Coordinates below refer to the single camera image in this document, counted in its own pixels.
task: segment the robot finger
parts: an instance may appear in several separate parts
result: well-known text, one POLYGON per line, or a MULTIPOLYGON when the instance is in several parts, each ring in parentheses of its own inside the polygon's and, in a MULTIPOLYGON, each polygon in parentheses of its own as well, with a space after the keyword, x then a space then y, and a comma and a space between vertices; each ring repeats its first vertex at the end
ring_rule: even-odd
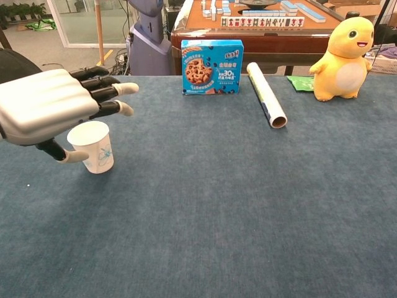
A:
POLYGON ((77 163, 89 158, 86 152, 65 150, 53 138, 36 144, 36 148, 43 150, 59 163, 77 163))
POLYGON ((112 84, 111 87, 90 91, 90 94, 93 99, 101 103, 116 96, 133 94, 138 91, 139 86, 135 83, 120 83, 112 84))
POLYGON ((124 116, 132 116, 134 114, 134 110, 128 104, 122 101, 110 101, 104 102, 102 104, 98 104, 99 112, 92 115, 89 119, 95 119, 98 117, 109 116, 112 114, 122 114, 124 116))
POLYGON ((109 71, 106 68, 100 66, 93 66, 81 68, 80 70, 74 70, 69 72, 69 74, 79 81, 84 81, 95 76, 106 76, 109 74, 109 71))
POLYGON ((113 78, 112 76, 103 76, 93 79, 88 79, 86 81, 81 81, 81 85, 88 91, 93 91, 100 88, 110 87, 113 84, 117 84, 120 81, 113 78))

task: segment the glass door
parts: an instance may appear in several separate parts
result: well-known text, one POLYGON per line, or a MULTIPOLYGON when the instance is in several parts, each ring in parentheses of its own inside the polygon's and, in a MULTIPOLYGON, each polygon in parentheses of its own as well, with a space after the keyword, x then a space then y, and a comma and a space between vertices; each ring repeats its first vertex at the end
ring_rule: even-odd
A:
MULTIPOLYGON (((48 5, 65 47, 98 47, 94 0, 48 0, 48 5)), ((125 47, 128 24, 138 12, 126 0, 101 0, 100 10, 105 47, 125 47)))

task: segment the toy eye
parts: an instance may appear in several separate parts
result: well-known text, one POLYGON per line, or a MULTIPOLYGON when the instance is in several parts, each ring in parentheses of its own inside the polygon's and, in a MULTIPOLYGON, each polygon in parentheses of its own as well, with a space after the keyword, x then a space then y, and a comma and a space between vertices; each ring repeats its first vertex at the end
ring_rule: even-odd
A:
POLYGON ((351 30, 351 31, 349 32, 349 37, 350 37, 350 38, 354 38, 356 35, 357 35, 357 31, 356 31, 356 30, 351 30))

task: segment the black sleeve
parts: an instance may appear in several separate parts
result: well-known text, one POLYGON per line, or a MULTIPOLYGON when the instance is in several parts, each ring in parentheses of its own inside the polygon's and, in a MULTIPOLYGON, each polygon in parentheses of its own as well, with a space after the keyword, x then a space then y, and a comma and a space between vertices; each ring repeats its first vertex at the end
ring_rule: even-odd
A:
POLYGON ((42 70, 21 54, 0 48, 0 84, 25 76, 40 73, 42 70))

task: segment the cup rim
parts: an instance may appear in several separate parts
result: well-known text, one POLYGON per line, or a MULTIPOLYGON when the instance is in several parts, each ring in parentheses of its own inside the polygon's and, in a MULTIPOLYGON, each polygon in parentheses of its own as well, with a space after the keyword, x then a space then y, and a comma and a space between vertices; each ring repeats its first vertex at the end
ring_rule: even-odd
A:
POLYGON ((79 146, 79 147, 84 147, 84 146, 89 146, 95 143, 100 142, 103 140, 107 135, 109 134, 109 126, 101 121, 87 121, 82 124, 79 124, 75 127, 73 127, 67 136, 67 140, 70 144, 73 146, 79 146), (79 136, 84 130, 87 130, 88 132, 91 130, 97 130, 96 134, 93 134, 92 132, 90 133, 89 136, 89 142, 83 141, 83 139, 79 136))

